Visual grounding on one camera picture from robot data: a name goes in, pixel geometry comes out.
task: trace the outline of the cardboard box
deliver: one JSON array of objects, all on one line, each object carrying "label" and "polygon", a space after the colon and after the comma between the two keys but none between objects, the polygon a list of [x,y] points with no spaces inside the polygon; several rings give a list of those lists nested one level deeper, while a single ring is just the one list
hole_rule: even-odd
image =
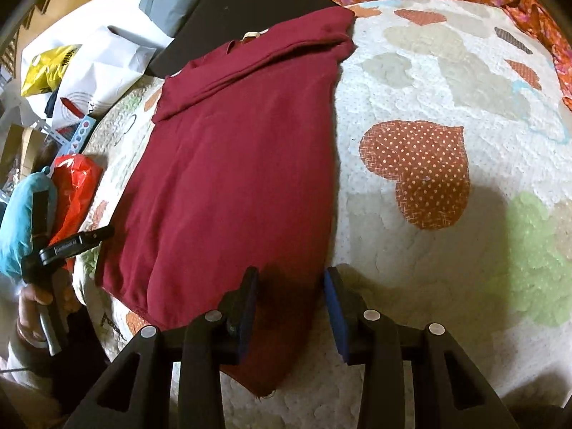
[{"label": "cardboard box", "polygon": [[2,155],[0,156],[0,189],[4,186],[6,180],[8,179],[8,174],[14,165],[14,159],[19,156],[21,151],[23,132],[24,128],[21,125],[10,125],[8,135],[4,143],[4,149],[2,150]]},{"label": "cardboard box", "polygon": [[34,163],[38,157],[46,136],[31,127],[25,128],[22,133],[20,178],[29,176],[34,170]]}]

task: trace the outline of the bed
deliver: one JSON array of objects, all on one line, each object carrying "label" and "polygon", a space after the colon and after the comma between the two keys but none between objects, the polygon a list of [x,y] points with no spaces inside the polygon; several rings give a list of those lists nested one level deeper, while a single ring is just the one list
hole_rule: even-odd
[{"label": "bed", "polygon": [[[376,0],[354,11],[357,49],[334,98],[331,264],[396,322],[444,324],[506,404],[562,404],[572,388],[572,113],[552,54],[482,4]],[[162,83],[141,78],[95,129],[84,153],[106,170],[82,229],[109,222]],[[145,321],[96,287],[97,258],[76,260],[74,288],[113,359]],[[356,427],[362,379],[336,352],[321,303],[273,394],[258,399],[221,374],[227,427]],[[175,366],[173,402],[177,383]]]}]

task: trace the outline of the yellow plastic bag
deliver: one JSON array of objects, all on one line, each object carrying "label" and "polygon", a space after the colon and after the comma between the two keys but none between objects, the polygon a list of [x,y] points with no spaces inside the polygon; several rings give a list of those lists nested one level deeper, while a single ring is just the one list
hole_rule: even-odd
[{"label": "yellow plastic bag", "polygon": [[57,89],[79,47],[81,45],[66,45],[36,55],[22,84],[22,96],[46,94]]}]

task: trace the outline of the blue gripper pad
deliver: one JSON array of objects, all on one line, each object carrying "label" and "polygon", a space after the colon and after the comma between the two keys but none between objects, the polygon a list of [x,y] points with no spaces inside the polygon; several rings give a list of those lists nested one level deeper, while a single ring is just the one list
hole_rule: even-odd
[{"label": "blue gripper pad", "polygon": [[254,315],[256,313],[256,297],[258,295],[258,271],[251,274],[248,294],[244,304],[244,312],[238,325],[238,356],[240,360],[246,355],[250,343]]},{"label": "blue gripper pad", "polygon": [[337,270],[335,270],[335,268],[330,269],[326,270],[324,275],[325,303],[328,308],[328,315],[330,316],[330,326],[334,333],[337,352],[347,363],[350,357],[350,334],[340,300],[340,297],[344,294],[343,291],[340,292],[340,290],[343,289],[343,284],[341,283],[340,275]]}]

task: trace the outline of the red plastic bag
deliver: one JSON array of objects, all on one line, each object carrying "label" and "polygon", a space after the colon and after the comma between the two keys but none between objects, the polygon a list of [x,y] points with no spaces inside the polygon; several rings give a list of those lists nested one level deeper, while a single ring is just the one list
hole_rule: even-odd
[{"label": "red plastic bag", "polygon": [[58,189],[58,208],[50,244],[75,234],[88,215],[103,169],[84,155],[56,159],[51,180]]}]

